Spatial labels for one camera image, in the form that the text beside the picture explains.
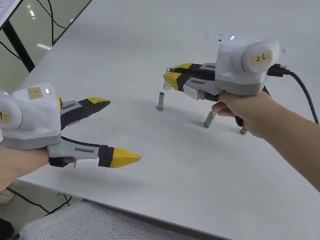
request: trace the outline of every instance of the metal peg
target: metal peg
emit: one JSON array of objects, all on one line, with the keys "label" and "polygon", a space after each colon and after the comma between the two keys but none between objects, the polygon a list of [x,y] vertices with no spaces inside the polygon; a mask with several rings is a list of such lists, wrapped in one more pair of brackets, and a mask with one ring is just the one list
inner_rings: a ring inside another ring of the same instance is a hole
[{"label": "metal peg", "polygon": [[239,133],[241,135],[247,135],[248,134],[248,129],[246,129],[244,126],[240,129]]},{"label": "metal peg", "polygon": [[156,107],[158,111],[162,111],[164,109],[164,99],[165,99],[165,93],[161,91],[159,93],[158,106]]}]

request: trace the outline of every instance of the white table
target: white table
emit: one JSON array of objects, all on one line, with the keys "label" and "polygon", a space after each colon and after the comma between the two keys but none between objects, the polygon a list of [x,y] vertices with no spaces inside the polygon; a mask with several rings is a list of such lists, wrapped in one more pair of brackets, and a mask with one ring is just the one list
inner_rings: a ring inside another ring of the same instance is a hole
[{"label": "white table", "polygon": [[[21,88],[51,82],[64,101],[110,99],[63,135],[142,159],[92,171],[45,166],[21,180],[229,239],[320,239],[320,194],[266,142],[239,135],[233,119],[217,117],[203,128],[212,103],[181,92],[167,91],[165,110],[156,110],[168,67],[214,62],[219,45],[207,33],[236,32],[275,38],[292,50],[281,63],[304,80],[320,113],[319,7],[289,0],[94,0]],[[267,86],[311,119],[293,78],[271,78]]]}]

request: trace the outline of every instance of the label sticker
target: label sticker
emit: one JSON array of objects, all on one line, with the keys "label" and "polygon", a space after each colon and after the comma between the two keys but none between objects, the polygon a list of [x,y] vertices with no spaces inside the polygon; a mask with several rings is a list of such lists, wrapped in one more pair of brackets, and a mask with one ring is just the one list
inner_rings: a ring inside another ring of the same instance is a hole
[{"label": "label sticker", "polygon": [[34,99],[40,99],[43,97],[42,92],[41,92],[41,88],[40,87],[30,87],[27,89],[28,91],[28,95],[29,95],[29,99],[30,100],[34,100]]},{"label": "label sticker", "polygon": [[0,124],[10,124],[11,114],[8,111],[0,111]]},{"label": "label sticker", "polygon": [[250,57],[251,66],[260,67],[269,65],[273,60],[273,54],[271,50],[267,50],[262,53],[254,53]]}]

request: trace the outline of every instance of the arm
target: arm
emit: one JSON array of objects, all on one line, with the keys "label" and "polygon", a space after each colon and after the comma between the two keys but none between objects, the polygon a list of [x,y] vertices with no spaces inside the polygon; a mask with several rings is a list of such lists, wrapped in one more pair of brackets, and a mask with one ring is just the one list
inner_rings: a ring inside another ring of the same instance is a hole
[{"label": "arm", "polygon": [[0,191],[17,178],[34,172],[49,162],[45,149],[16,150],[0,147]]},{"label": "arm", "polygon": [[256,137],[266,140],[320,192],[320,126],[286,109],[266,93],[219,96],[212,110],[221,116],[238,115]]},{"label": "arm", "polygon": [[259,125],[262,138],[320,192],[320,126],[282,106]]}]

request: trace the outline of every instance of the gray mesh chair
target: gray mesh chair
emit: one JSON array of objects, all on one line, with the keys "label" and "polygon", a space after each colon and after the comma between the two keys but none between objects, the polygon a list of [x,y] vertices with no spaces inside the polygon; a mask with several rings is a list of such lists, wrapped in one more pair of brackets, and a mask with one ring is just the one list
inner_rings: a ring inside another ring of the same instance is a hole
[{"label": "gray mesh chair", "polygon": [[21,240],[195,240],[83,201],[27,224]]}]

